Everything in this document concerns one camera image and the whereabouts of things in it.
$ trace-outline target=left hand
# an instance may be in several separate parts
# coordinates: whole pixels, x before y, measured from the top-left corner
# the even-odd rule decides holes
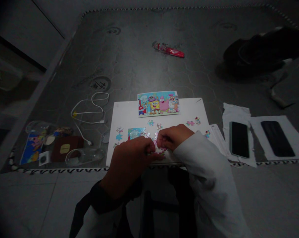
[[[112,199],[120,198],[151,162],[163,159],[157,153],[147,155],[151,152],[155,152],[151,138],[137,137],[117,145],[110,169],[99,186]]]

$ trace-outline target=white cabinet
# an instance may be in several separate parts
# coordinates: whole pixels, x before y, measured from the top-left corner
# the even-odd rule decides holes
[[[31,0],[6,2],[0,12],[0,36],[47,68],[63,37]]]

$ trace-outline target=glass cup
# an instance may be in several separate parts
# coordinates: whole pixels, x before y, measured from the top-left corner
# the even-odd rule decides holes
[[[65,159],[65,162],[69,166],[79,166],[82,164],[102,160],[106,155],[106,152],[103,148],[90,149],[90,148],[81,148],[71,150]]]

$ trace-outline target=black phone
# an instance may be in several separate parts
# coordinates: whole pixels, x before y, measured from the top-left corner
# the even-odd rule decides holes
[[[278,157],[294,157],[295,153],[292,150],[285,133],[277,121],[262,121],[261,125],[268,139],[269,144]]]
[[[249,158],[249,129],[247,125],[230,122],[230,151],[233,155]]]

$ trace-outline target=spongebob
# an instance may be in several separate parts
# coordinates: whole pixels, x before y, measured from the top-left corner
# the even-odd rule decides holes
[[[152,113],[151,114],[156,114],[156,111],[158,111],[158,114],[160,114],[160,108],[159,108],[159,101],[155,100],[155,101],[149,101],[149,105],[150,108],[152,109]]]

